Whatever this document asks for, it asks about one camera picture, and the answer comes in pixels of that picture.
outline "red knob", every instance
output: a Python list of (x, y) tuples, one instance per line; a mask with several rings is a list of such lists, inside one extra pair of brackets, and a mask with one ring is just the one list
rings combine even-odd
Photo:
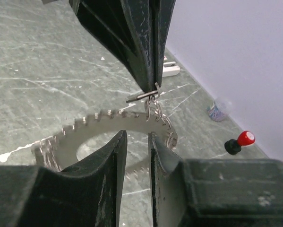
[(249, 131), (244, 131), (243, 133), (240, 134), (240, 136), (237, 139), (237, 143), (240, 146), (247, 146), (250, 144), (253, 144), (255, 142), (255, 136), (253, 133)]

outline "clear plastic container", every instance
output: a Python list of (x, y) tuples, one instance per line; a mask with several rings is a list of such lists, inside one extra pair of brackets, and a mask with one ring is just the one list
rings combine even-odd
[(233, 106), (230, 100), (224, 97), (219, 97), (208, 107), (207, 113), (215, 122), (221, 122), (228, 117), (232, 108)]

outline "white wall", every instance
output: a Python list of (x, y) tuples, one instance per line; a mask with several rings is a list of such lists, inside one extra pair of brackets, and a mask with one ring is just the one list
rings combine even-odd
[(283, 0), (177, 0), (167, 48), (283, 160)]

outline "red and black object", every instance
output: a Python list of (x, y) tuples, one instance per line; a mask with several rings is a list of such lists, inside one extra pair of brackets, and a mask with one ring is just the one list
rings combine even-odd
[(237, 140), (231, 139), (224, 144), (226, 151), (231, 155), (238, 154), (243, 146), (251, 145), (255, 142), (255, 136), (249, 131), (240, 134)]

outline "gray marble surface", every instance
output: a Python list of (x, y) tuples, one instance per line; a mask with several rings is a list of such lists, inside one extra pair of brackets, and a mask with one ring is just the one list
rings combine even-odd
[[(123, 65), (79, 24), (66, 1), (0, 0), (0, 165), (33, 163), (30, 146), (100, 109), (143, 111), (127, 105), (139, 88)], [(179, 136), (182, 157), (232, 158), (224, 143), (241, 130), (230, 120), (213, 122), (206, 114), (211, 97), (183, 69), (163, 79), (160, 102)], [(115, 133), (83, 145), (83, 158)], [(147, 154), (147, 136), (128, 132), (127, 165)], [(256, 147), (236, 158), (261, 158)], [(149, 177), (145, 171), (125, 178), (120, 226), (152, 226)]]

